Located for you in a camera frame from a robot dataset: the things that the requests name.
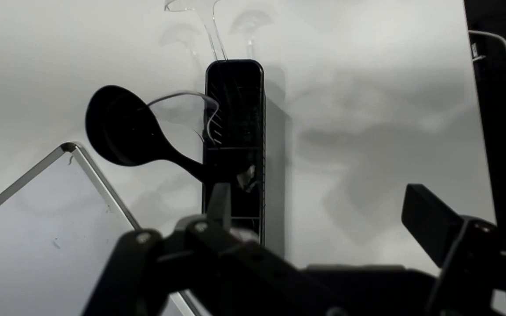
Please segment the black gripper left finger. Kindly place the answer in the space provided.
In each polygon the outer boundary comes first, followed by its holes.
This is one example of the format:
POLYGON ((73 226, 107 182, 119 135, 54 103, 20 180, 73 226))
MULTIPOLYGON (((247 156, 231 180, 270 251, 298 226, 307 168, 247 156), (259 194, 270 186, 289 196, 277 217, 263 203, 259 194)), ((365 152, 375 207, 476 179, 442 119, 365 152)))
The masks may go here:
POLYGON ((347 316, 340 300, 254 240, 228 229, 230 184, 217 182, 203 215, 168 237, 119 237, 82 316, 159 316, 175 291, 191 291, 212 316, 347 316))

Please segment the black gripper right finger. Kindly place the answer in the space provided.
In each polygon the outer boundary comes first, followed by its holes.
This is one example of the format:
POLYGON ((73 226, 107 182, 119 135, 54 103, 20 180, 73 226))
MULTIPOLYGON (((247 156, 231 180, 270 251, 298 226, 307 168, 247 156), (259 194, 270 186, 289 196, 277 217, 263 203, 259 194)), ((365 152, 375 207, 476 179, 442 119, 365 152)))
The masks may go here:
POLYGON ((495 226, 460 215, 425 184, 407 184, 402 224, 439 268, 425 316, 500 316, 491 308, 495 226))

